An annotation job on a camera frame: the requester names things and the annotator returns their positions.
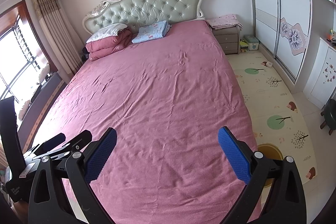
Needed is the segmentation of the yellow trash bin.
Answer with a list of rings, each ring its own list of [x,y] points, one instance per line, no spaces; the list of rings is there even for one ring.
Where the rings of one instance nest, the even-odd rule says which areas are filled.
[[[258,145],[258,151],[261,152],[268,159],[281,160],[281,161],[284,159],[279,148],[271,143],[264,143],[264,144]],[[277,174],[276,171],[277,169],[274,167],[274,169],[272,169],[271,174],[276,175]],[[274,177],[267,178],[264,188],[268,188],[269,186],[271,186],[273,183],[273,180],[274,180]]]

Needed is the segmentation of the cream patterned floor mat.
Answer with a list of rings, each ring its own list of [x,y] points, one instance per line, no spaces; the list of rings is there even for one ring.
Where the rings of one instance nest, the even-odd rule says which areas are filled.
[[[317,163],[309,130],[288,87],[259,51],[227,58],[251,116],[257,144],[293,157],[302,183],[307,183],[317,176]]]

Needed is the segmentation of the pink bed sheet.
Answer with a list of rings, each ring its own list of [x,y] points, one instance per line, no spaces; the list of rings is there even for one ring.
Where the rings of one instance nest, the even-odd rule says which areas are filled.
[[[228,127],[257,144],[244,98],[206,22],[86,61],[58,96],[34,144],[84,130],[117,144],[91,183],[117,223],[219,223],[244,188],[218,142]]]

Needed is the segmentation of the folded pink quilt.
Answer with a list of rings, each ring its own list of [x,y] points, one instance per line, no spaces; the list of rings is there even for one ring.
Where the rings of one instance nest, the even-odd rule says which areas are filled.
[[[126,28],[120,31],[117,36],[108,36],[87,43],[86,49],[89,52],[90,61],[95,61],[123,50],[130,44],[132,37],[133,33],[129,28]]]

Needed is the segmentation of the beige curtain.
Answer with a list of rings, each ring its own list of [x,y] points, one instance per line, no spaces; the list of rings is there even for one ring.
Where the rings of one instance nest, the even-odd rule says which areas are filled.
[[[77,73],[82,60],[75,45],[72,27],[58,0],[32,0],[42,31],[55,56],[69,76]]]

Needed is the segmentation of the dark green round stool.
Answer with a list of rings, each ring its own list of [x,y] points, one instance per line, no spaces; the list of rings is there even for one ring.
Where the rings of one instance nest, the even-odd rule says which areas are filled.
[[[336,130],[336,101],[334,99],[329,99],[325,105],[321,116],[324,117],[324,121],[320,125],[320,129],[325,126],[329,127],[329,135],[331,135]]]

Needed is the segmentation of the white shelf cabinet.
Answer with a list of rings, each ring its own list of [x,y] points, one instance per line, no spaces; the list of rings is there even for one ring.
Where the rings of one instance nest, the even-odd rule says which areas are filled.
[[[331,0],[313,0],[313,20],[306,58],[311,69],[303,89],[306,98],[318,108],[323,108],[335,93],[335,72],[326,71],[327,63],[335,64],[335,49],[328,39],[335,31],[335,3]]]

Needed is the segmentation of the green storage box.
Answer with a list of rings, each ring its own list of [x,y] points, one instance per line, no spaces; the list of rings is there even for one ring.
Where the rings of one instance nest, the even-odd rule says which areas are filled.
[[[244,35],[243,40],[248,44],[250,51],[256,51],[259,48],[259,40],[253,35]]]

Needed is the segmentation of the grey bedside table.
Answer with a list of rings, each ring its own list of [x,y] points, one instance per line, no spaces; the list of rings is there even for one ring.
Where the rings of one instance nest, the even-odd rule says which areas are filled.
[[[239,53],[240,29],[238,26],[213,30],[213,35],[226,55]]]

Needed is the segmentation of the striped white pillow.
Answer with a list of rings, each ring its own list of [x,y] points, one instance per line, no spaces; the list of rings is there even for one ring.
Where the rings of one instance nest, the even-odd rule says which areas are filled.
[[[104,28],[99,29],[95,32],[87,41],[86,43],[95,42],[104,38],[108,38],[110,36],[118,36],[118,34],[127,29],[127,25],[123,23],[114,23]]]

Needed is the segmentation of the pink cloth on nightstand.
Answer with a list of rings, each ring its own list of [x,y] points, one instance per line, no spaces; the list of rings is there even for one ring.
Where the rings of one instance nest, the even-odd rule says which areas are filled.
[[[243,25],[238,21],[236,14],[227,14],[217,18],[206,20],[210,27],[214,30],[221,30],[225,28],[238,27],[242,30]]]

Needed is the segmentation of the folded light blue blanket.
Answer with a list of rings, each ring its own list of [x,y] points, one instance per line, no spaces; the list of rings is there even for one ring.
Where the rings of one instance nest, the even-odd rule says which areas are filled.
[[[149,26],[140,27],[137,36],[131,41],[133,44],[161,39],[169,32],[171,25],[167,20],[155,22]]]

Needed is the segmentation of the green tufted headboard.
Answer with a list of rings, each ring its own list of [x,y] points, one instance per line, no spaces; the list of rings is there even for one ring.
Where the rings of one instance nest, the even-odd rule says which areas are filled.
[[[140,27],[163,20],[169,24],[204,20],[203,0],[102,0],[82,21],[93,35],[115,23],[123,23],[136,34]]]

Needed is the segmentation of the white sliding wardrobe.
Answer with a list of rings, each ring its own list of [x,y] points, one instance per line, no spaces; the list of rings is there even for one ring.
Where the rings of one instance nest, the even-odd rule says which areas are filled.
[[[256,38],[297,85],[309,43],[311,0],[253,1]]]

